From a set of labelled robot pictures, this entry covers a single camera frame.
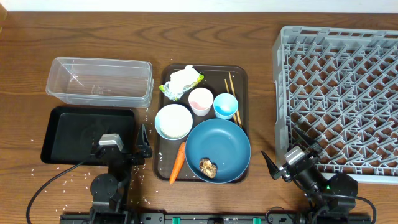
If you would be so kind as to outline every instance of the gray dish rack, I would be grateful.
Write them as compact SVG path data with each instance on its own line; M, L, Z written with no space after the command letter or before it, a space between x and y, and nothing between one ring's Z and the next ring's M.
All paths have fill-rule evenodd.
M397 31L284 27L273 46L277 166L296 145L308 152L296 126L324 148L326 177L398 184L397 46Z

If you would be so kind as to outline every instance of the wooden table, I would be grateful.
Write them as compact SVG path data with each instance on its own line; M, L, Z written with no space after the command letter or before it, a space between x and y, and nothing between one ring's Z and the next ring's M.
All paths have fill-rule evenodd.
M69 167L40 160L49 114L62 105L45 94L55 57L149 61L155 86L171 63L243 67L249 76L252 144L247 179L236 185L169 185L154 176L148 159L137 174L144 184L133 182L129 204L169 213L266 213L274 205L306 209L307 199L294 184L271 179L260 153L265 150L274 158L271 47L286 25L396 30L398 15L10 12L0 34L0 223L25 223L26 206L36 190ZM149 127L158 99L155 89ZM141 116L145 113L139 109ZM79 167L50 184L32 207L33 223L58 223L63 212L87 212L92 178L106 171L106 167ZM359 185L359 195L377 207L378 223L398 219L396 190L393 185ZM355 212L371 214L362 202L357 202Z

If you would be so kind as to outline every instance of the clear plastic container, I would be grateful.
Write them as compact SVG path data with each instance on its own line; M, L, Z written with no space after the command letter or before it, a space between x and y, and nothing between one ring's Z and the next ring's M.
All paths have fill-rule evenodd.
M68 104L143 108L153 88L149 62L56 58L45 91Z

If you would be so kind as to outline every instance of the blue cup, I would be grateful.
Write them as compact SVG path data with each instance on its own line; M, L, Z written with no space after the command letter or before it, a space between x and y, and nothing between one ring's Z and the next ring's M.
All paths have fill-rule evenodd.
M222 93L214 99L214 112L217 118L231 119L238 110L238 101L229 93Z

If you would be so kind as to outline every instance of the brown tray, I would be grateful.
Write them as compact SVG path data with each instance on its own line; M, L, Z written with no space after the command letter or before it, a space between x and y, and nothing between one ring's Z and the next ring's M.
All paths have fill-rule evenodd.
M165 68L162 73L161 83L164 84L165 82L170 81L170 75L173 72L184 69L185 66L186 65L170 65ZM246 72L241 67L237 66L194 65L193 67L205 76L205 78L196 86L196 88L207 88L212 92L214 97L221 93L227 92L224 79L227 79L228 87L231 91L231 85L229 83L228 75L228 72L231 72L235 95L239 103L239 113L243 124L243 131L246 132L246 130L248 129L248 76L246 75ZM172 101L169 100L162 92L160 92L159 109L172 103L184 105L192 113L192 129L202 121L216 118L213 108L211 108L210 112L204 117L196 116L189 107L188 96L189 92L185 93L181 97L180 101ZM186 141L187 138L188 135L183 139L170 141L162 138L159 134L157 134L155 140L153 168L155 175L160 180L170 179L170 174L174 166L175 157L177 156L177 151L181 143ZM234 184L242 182L246 178L249 172L248 170L249 168L247 168L240 177L238 177L231 183ZM176 181L204 182L198 177L195 177L195 174L193 174L193 172L189 169L187 162L184 162L184 165Z

